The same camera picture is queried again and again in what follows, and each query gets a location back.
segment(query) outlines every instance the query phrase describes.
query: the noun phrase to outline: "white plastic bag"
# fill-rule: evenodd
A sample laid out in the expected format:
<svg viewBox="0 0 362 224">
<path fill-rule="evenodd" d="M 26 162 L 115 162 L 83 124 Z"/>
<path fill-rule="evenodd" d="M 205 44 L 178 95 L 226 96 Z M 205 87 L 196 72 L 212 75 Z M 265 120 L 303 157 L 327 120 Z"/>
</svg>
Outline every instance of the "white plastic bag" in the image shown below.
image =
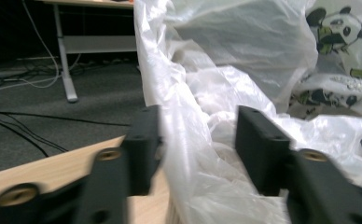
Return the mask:
<svg viewBox="0 0 362 224">
<path fill-rule="evenodd" d="M 270 100 L 287 105 L 293 85 L 315 66 L 304 9 L 304 2 L 278 0 L 134 2 L 146 104 L 161 105 L 163 169 L 182 223 L 289 223 L 284 199 L 258 195 L 233 148 L 237 105 L 263 111 L 294 138 L 294 149 L 326 152 L 362 186 L 362 119 L 293 119 Z M 277 36 L 255 36 L 245 23 Z M 284 46 L 269 43 L 280 39 Z"/>
</svg>

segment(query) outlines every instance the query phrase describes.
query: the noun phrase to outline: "dark wall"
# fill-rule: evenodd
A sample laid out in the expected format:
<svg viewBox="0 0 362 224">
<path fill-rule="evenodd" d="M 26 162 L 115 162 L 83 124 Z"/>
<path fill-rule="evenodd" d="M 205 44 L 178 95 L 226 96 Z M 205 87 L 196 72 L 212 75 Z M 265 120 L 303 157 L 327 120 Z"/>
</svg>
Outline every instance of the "dark wall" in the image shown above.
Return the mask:
<svg viewBox="0 0 362 224">
<path fill-rule="evenodd" d="M 53 6 L 32 0 L 26 5 L 53 54 L 58 55 Z M 61 7 L 65 35 L 133 35 L 132 10 Z M 45 49 L 21 0 L 0 1 L 0 63 L 35 55 Z"/>
</svg>

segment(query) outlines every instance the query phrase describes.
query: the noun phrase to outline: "table leg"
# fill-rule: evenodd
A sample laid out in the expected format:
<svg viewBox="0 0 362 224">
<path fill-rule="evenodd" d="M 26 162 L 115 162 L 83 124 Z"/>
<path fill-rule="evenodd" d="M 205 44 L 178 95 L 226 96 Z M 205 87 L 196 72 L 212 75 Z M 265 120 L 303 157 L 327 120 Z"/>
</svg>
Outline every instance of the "table leg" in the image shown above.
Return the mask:
<svg viewBox="0 0 362 224">
<path fill-rule="evenodd" d="M 53 5 L 53 9 L 55 13 L 60 58 L 62 60 L 62 67 L 63 67 L 62 78 L 63 78 L 65 94 L 67 95 L 68 102 L 74 103 L 78 100 L 78 97 L 76 90 L 74 88 L 73 79 L 71 78 L 70 72 L 68 70 L 68 61 L 67 61 L 67 54 L 65 53 L 65 46 L 63 43 L 63 31 L 62 31 L 62 24 L 60 21 L 59 7 L 57 5 Z"/>
</svg>

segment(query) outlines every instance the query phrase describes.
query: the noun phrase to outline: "gray carpet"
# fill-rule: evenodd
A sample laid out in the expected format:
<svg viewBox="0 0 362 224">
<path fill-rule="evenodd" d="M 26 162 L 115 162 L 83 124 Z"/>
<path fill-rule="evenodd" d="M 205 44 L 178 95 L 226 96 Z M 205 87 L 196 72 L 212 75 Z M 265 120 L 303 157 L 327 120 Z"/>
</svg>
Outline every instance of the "gray carpet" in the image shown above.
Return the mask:
<svg viewBox="0 0 362 224">
<path fill-rule="evenodd" d="M 67 103 L 61 79 L 47 89 L 27 85 L 2 90 L 0 111 L 131 123 L 136 112 L 145 106 L 141 77 L 135 66 L 135 63 L 114 64 L 74 75 L 79 99 L 75 104 Z M 69 150 L 121 136 L 129 129 L 57 119 L 14 117 L 34 133 Z M 5 116 L 0 118 L 11 121 Z M 53 147 L 39 145 L 49 155 L 61 153 Z M 38 149 L 0 126 L 0 171 L 43 158 Z"/>
</svg>

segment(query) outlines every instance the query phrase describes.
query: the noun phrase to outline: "brass screw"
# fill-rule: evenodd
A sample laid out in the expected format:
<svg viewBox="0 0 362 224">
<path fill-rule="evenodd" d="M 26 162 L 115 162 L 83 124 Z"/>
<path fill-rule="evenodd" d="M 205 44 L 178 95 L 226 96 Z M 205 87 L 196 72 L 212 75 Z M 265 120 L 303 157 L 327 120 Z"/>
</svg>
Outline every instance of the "brass screw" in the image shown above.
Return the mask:
<svg viewBox="0 0 362 224">
<path fill-rule="evenodd" d="M 32 200 L 38 192 L 36 189 L 14 189 L 11 192 L 8 192 L 1 196 L 0 206 L 12 206 L 22 203 L 27 203 Z"/>
<path fill-rule="evenodd" d="M 100 153 L 99 158 L 97 159 L 98 161 L 112 161 L 116 158 L 119 158 L 120 155 L 122 153 L 120 153 L 119 151 L 105 151 Z"/>
<path fill-rule="evenodd" d="M 310 161 L 326 161 L 327 157 L 325 157 L 322 153 L 316 151 L 305 151 L 303 152 L 303 156 Z"/>
</svg>

